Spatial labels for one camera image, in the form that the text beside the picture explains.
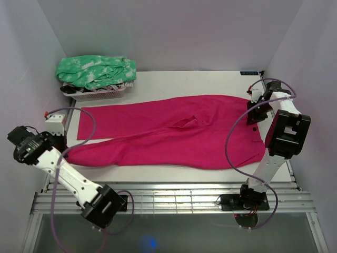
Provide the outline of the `pink trousers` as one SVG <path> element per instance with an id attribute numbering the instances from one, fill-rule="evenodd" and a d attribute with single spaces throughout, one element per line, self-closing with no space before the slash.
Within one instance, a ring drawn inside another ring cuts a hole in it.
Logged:
<path id="1" fill-rule="evenodd" d="M 265 146 L 241 115 L 246 99 L 226 95 L 86 107 L 69 163 L 85 167 L 176 165 L 228 169 L 259 162 Z"/>

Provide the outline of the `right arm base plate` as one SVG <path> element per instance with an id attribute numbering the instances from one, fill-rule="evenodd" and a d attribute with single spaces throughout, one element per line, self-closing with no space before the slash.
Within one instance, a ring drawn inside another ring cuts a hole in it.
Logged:
<path id="1" fill-rule="evenodd" d="M 215 204 L 220 206 L 222 211 L 267 211 L 270 209 L 267 198 L 257 201 L 244 198 L 240 194 L 222 194 Z"/>

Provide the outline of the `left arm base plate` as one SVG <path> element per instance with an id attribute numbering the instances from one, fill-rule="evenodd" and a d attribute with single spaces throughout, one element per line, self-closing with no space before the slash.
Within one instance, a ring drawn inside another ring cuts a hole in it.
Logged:
<path id="1" fill-rule="evenodd" d="M 128 206 L 128 195 L 121 194 L 120 197 L 123 199 L 123 204 L 118 209 L 118 212 L 127 212 L 127 206 Z"/>

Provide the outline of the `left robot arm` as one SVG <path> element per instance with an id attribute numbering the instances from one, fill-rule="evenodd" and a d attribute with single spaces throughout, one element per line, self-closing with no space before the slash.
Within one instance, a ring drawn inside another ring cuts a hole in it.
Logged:
<path id="1" fill-rule="evenodd" d="M 48 132 L 34 134 L 25 126 L 17 126 L 7 139 L 15 146 L 13 157 L 19 163 L 34 166 L 55 177 L 76 198 L 81 215 L 99 228 L 106 228 L 117 212 L 127 210 L 127 196 L 119 195 L 108 185 L 100 186 L 85 178 L 64 158 L 64 139 Z"/>

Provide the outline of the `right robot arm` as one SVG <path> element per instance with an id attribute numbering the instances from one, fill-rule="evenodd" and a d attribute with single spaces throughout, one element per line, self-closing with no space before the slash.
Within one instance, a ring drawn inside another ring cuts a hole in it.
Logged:
<path id="1" fill-rule="evenodd" d="M 267 202 L 266 185 L 287 160 L 302 151 L 311 124 L 311 117 L 293 104 L 295 92 L 282 88 L 279 80 L 269 79 L 264 92 L 251 86 L 247 93 L 251 96 L 247 103 L 247 125 L 264 121 L 270 111 L 274 112 L 274 118 L 265 137 L 265 154 L 253 176 L 240 188 L 237 201 L 243 209 Z"/>

